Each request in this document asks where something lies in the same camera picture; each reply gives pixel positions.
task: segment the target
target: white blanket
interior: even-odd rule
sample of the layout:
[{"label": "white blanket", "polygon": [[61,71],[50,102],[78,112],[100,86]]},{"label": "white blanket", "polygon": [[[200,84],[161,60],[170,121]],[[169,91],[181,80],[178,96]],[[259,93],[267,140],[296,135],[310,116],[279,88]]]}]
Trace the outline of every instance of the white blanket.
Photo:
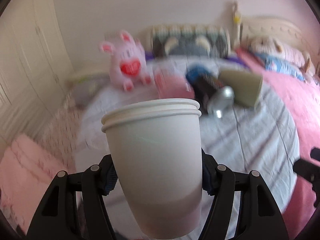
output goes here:
[{"label": "white blanket", "polygon": [[[182,71],[192,63],[202,63],[217,76],[221,68],[243,70],[240,65],[222,59],[171,57],[166,60],[174,62]],[[154,64],[157,62],[149,63],[149,67]],[[101,132],[100,120],[104,114],[124,105],[156,98],[157,92],[152,86],[137,87],[130,94],[112,86],[103,89],[88,107],[82,120],[78,147],[83,150],[76,154],[78,171],[99,163],[105,154],[109,154],[105,134]],[[202,148],[207,154],[233,171],[249,173],[251,170],[258,170],[280,210],[285,210],[296,182],[292,163],[299,158],[299,141],[289,111],[267,84],[263,83],[255,109],[234,105],[224,111],[222,119],[203,114],[200,117],[200,130]],[[181,239],[198,239],[212,199],[203,192],[201,223]],[[239,199],[240,194],[236,192],[227,239],[233,237],[236,229]],[[147,238],[134,220],[119,183],[109,196],[104,197],[104,201],[115,231],[129,239]]]}]

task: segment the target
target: plush toy foot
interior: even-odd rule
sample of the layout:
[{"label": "plush toy foot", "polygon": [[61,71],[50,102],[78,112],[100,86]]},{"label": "plush toy foot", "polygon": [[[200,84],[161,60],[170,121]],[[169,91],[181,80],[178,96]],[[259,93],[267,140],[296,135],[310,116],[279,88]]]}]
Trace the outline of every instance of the plush toy foot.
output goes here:
[{"label": "plush toy foot", "polygon": [[151,83],[151,77],[149,75],[146,75],[144,77],[141,78],[141,82],[144,84],[144,85],[148,85]]},{"label": "plush toy foot", "polygon": [[133,83],[130,81],[130,82],[126,82],[123,84],[123,89],[124,91],[131,91],[132,89],[134,88],[134,85]]}]

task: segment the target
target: blue cap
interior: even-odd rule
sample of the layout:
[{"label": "blue cap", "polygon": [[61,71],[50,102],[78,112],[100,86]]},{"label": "blue cap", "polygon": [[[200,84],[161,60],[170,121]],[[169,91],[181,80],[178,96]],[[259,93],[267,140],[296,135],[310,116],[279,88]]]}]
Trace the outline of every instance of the blue cap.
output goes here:
[{"label": "blue cap", "polygon": [[211,75],[208,69],[202,64],[191,65],[190,67],[188,67],[188,69],[189,70],[186,74],[186,79],[190,84],[195,82],[201,74]]}]

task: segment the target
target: silver bolt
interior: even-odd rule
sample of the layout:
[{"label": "silver bolt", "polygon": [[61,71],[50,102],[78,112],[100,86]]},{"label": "silver bolt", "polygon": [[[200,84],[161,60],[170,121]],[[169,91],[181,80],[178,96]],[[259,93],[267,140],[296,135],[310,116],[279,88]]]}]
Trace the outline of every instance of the silver bolt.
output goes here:
[{"label": "silver bolt", "polygon": [[97,171],[97,170],[99,170],[99,165],[92,165],[91,168],[90,168],[90,170],[92,170],[92,171]]},{"label": "silver bolt", "polygon": [[227,167],[222,164],[219,164],[217,168],[219,171],[225,171],[227,169]]},{"label": "silver bolt", "polygon": [[65,176],[65,174],[66,174],[65,171],[59,171],[57,175],[58,175],[59,178],[62,178],[62,177]]},{"label": "silver bolt", "polygon": [[251,171],[251,174],[255,177],[259,177],[260,175],[259,171]]}]

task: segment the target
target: pink stuffed pig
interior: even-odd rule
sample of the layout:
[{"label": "pink stuffed pig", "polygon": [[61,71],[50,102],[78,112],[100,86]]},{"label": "pink stuffed pig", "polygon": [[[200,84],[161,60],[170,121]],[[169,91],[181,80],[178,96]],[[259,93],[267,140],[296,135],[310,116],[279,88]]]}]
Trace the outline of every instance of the pink stuffed pig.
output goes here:
[{"label": "pink stuffed pig", "polygon": [[120,31],[111,41],[101,42],[100,50],[111,54],[109,75],[115,86],[130,91],[134,88],[133,83],[137,81],[141,81],[144,85],[151,83],[150,74],[146,70],[143,46],[127,31]]}]

